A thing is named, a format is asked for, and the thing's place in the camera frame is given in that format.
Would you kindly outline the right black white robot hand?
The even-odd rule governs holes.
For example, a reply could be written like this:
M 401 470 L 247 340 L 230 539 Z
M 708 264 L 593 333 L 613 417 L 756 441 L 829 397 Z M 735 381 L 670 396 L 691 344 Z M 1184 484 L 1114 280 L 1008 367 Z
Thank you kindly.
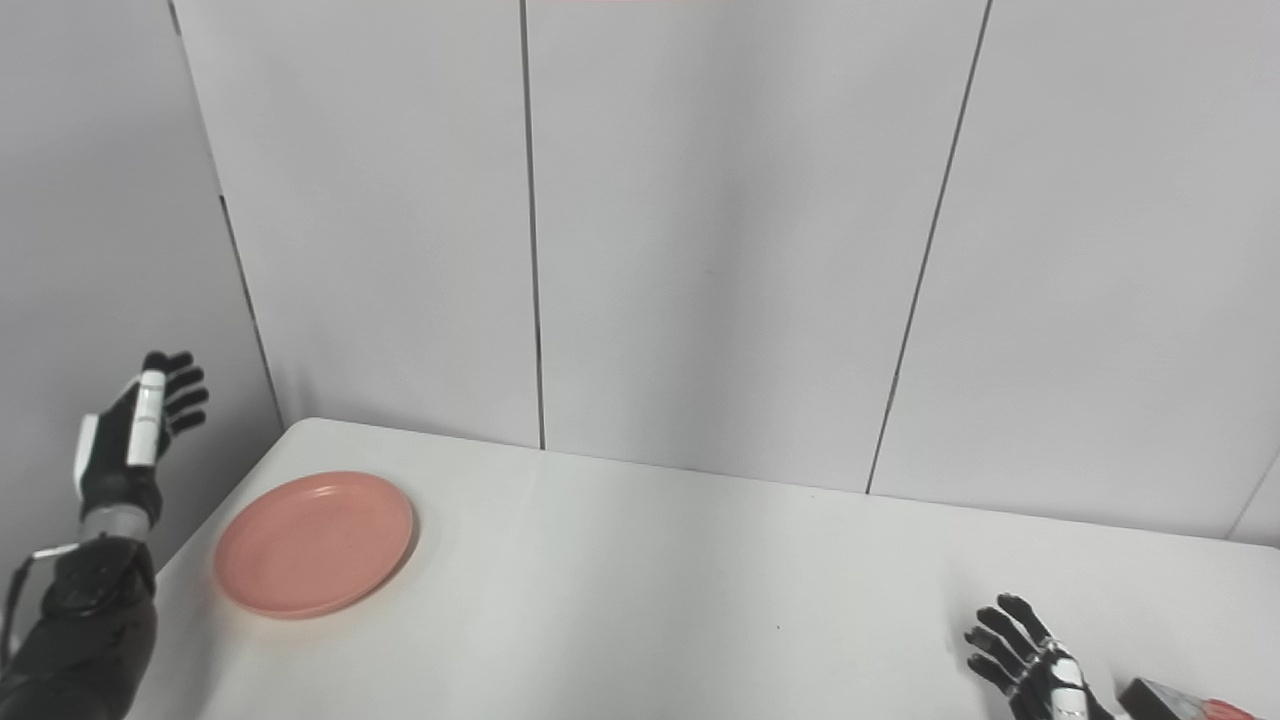
M 1000 594 L 963 634 L 966 666 L 1006 701 L 1015 719 L 1124 719 L 1094 696 L 1076 657 L 1023 597 Z

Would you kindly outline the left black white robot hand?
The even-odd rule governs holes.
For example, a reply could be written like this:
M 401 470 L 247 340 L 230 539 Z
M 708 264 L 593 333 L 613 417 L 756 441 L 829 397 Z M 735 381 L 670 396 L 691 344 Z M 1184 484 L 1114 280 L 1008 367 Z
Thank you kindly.
M 148 537 L 163 511 L 157 464 L 206 421 L 209 398 L 192 352 L 151 351 L 108 409 L 82 419 L 73 471 L 82 538 Z

